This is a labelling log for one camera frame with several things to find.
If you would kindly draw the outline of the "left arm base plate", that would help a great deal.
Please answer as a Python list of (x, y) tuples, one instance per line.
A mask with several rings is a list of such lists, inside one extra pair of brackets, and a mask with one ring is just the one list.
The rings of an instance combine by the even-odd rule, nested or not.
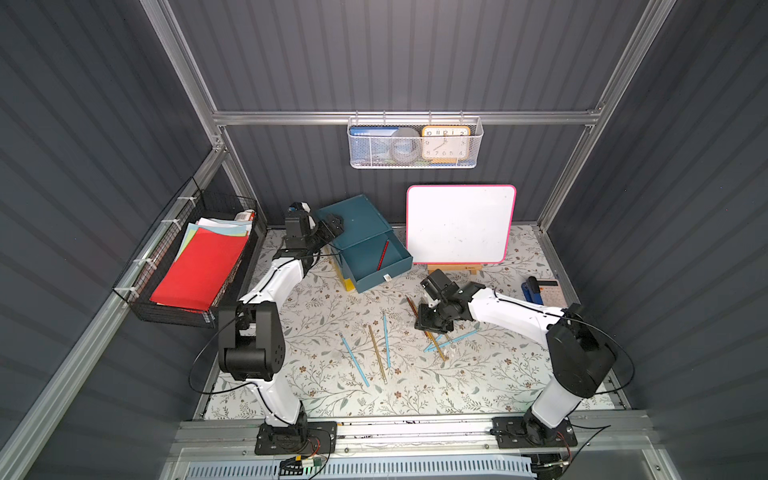
[(257, 456), (328, 455), (335, 452), (338, 424), (332, 421), (300, 423), (290, 427), (259, 427), (254, 454)]

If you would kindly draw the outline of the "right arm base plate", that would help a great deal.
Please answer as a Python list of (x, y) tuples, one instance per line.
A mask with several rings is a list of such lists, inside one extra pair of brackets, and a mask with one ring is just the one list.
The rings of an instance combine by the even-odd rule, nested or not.
[(500, 449), (571, 448), (578, 445), (568, 418), (550, 428), (528, 414), (499, 416), (492, 419), (489, 433), (496, 439)]

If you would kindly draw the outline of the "yellow alarm clock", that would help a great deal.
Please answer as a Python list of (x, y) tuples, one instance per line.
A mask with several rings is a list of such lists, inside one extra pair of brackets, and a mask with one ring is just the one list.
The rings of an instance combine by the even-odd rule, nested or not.
[(421, 131), (422, 158), (433, 163), (454, 163), (470, 156), (472, 131), (466, 125), (427, 125)]

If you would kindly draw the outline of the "pink calculator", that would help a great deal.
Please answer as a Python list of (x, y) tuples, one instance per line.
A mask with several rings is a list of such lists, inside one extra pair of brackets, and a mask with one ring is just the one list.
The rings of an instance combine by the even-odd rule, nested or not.
[(540, 297), (544, 306), (566, 308), (569, 303), (557, 280), (538, 280)]

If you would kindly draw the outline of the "red black pencil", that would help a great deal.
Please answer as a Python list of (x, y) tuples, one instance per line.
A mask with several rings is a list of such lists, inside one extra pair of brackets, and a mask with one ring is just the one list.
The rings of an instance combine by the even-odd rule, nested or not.
[(405, 298), (406, 298), (406, 301), (407, 301), (407, 303), (408, 303), (408, 305), (409, 305), (409, 307), (410, 307), (414, 317), (418, 318), (419, 312), (418, 312), (418, 308), (417, 308), (416, 304), (413, 302), (413, 300), (410, 297), (406, 296)]
[(385, 240), (385, 243), (384, 243), (384, 246), (382, 248), (382, 252), (381, 252), (380, 258), (379, 258), (379, 261), (377, 263), (376, 271), (380, 271), (381, 268), (383, 267), (383, 263), (384, 263), (384, 260), (386, 258), (386, 255), (387, 255), (389, 244), (390, 244), (389, 240)]

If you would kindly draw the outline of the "red paper sheet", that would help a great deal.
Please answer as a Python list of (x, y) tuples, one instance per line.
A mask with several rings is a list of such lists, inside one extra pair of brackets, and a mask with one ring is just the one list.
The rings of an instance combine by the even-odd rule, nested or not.
[(219, 295), (249, 236), (234, 237), (198, 230), (182, 255), (174, 258), (150, 300), (187, 310), (208, 310)]

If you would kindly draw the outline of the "floral patterned table mat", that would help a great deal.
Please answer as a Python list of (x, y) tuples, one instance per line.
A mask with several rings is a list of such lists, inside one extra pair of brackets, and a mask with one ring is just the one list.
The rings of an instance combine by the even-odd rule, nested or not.
[[(408, 416), (524, 411), (551, 376), (545, 349), (500, 327), (460, 322), (443, 362), (424, 352), (427, 336), (413, 326), (406, 296), (417, 302), (422, 265), (364, 293), (347, 292), (335, 264), (323, 260), (293, 290), (280, 313), (287, 355), (282, 372), (312, 417)], [(382, 313), (388, 319), (387, 368)], [(379, 372), (372, 325), (388, 384)], [(342, 334), (367, 376), (365, 387)]]

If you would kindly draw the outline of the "white mesh wall basket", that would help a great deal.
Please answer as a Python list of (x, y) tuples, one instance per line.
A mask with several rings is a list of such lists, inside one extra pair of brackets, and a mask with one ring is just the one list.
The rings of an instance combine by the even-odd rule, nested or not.
[(464, 114), (359, 114), (346, 132), (356, 169), (472, 169), (484, 125)]

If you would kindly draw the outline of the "teal drawer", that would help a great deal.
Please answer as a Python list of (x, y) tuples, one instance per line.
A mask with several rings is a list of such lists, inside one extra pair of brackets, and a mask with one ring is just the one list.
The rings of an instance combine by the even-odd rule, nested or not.
[[(387, 255), (381, 270), (376, 271), (385, 240), (390, 242)], [(391, 281), (413, 266), (413, 257), (393, 230), (342, 250), (339, 259), (343, 276), (353, 281), (358, 293)]]

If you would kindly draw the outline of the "blue stapler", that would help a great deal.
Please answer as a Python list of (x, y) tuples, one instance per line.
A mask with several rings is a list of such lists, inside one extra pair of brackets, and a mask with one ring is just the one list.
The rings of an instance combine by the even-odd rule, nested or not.
[(541, 289), (538, 279), (534, 276), (529, 276), (522, 284), (521, 290), (525, 297), (525, 300), (537, 305), (543, 305), (543, 299), (541, 296)]

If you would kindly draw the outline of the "grey tape roll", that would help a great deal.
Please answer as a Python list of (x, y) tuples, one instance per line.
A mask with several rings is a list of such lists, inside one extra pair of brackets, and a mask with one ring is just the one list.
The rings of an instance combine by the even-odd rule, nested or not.
[(421, 158), (421, 136), (410, 127), (400, 127), (390, 140), (390, 156), (398, 164), (412, 164)]

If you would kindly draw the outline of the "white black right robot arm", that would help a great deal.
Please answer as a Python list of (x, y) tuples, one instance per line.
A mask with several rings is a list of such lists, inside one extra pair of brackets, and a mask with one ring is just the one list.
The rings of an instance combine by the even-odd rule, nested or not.
[(598, 393), (619, 349), (589, 325), (582, 306), (547, 307), (509, 297), (477, 282), (459, 285), (441, 270), (420, 282), (424, 301), (415, 328), (451, 333), (457, 322), (480, 322), (510, 331), (547, 351), (551, 379), (523, 416), (529, 437), (553, 436), (581, 401)]

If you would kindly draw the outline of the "yellow pencil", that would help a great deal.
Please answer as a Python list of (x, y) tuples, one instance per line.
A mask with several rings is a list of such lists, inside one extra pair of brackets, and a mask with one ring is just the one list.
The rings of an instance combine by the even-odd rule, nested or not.
[(372, 325), (370, 325), (370, 324), (367, 325), (367, 327), (368, 327), (368, 333), (369, 333), (369, 336), (370, 336), (370, 339), (371, 339), (371, 342), (372, 342), (372, 345), (373, 345), (373, 350), (374, 350), (374, 354), (375, 354), (375, 357), (376, 357), (376, 360), (377, 360), (379, 372), (380, 372), (380, 375), (382, 377), (382, 380), (383, 380), (384, 384), (386, 385), (386, 384), (388, 384), (388, 379), (387, 379), (387, 375), (386, 375), (383, 359), (382, 359), (382, 356), (381, 356), (381, 352), (379, 350), (378, 343), (377, 343), (377, 340), (376, 340), (376, 337), (375, 337), (375, 334), (374, 334), (374, 330), (373, 330)]
[(432, 346), (434, 347), (435, 352), (439, 355), (441, 360), (443, 362), (447, 362), (448, 361), (448, 357), (445, 355), (445, 353), (441, 349), (440, 344), (437, 341), (437, 339), (434, 336), (434, 334), (432, 332), (430, 332), (430, 331), (425, 331), (424, 333), (427, 336), (427, 338), (429, 339), (429, 341), (431, 342)]

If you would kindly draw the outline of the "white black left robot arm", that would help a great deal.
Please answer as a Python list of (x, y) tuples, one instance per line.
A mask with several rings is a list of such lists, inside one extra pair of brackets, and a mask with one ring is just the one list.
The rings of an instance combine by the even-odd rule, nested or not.
[(318, 263), (323, 249), (344, 231), (341, 216), (320, 215), (305, 203), (293, 203), (285, 216), (285, 235), (269, 268), (240, 297), (234, 318), (220, 328), (220, 370), (256, 397), (271, 428), (297, 431), (307, 424), (302, 401), (281, 374), (287, 347), (280, 309)]

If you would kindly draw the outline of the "pastel paper stack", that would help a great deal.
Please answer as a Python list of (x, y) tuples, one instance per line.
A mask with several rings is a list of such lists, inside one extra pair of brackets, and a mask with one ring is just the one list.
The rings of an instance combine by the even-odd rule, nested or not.
[(182, 255), (188, 244), (200, 229), (218, 235), (244, 237), (250, 235), (252, 223), (248, 221), (201, 218), (196, 223), (188, 224), (181, 246), (176, 254), (176, 259)]

